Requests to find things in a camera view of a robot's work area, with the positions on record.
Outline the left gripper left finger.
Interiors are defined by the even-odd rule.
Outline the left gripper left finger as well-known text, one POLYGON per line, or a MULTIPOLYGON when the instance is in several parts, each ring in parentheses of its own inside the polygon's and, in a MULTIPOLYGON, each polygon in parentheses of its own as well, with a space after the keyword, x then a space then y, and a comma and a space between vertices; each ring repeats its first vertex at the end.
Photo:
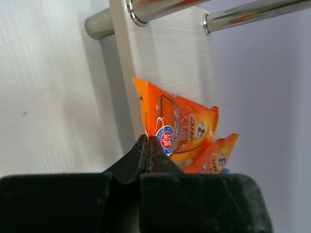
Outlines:
POLYGON ((148 138, 102 173, 10 175, 0 180, 3 233, 105 233, 133 192, 148 138))

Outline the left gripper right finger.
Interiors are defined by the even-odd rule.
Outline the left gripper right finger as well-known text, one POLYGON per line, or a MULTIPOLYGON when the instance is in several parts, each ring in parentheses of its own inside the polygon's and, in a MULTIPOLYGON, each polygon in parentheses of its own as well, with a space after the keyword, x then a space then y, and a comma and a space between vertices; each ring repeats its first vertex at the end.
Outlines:
POLYGON ((186 174, 154 136, 139 138, 139 228, 143 233, 270 233, 259 185, 243 174, 186 174))

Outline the orange BIC razor bag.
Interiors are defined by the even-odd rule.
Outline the orange BIC razor bag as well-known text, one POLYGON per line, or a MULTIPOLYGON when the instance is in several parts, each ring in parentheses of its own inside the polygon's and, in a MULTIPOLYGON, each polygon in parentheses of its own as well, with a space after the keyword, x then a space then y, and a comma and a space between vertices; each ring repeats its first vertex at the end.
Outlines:
POLYGON ((219 108, 170 94, 149 81, 135 78, 144 131, 155 136, 164 153, 185 169, 214 139, 219 108))
POLYGON ((185 169, 185 173, 219 174, 223 172, 239 135, 232 133, 217 139, 185 169))

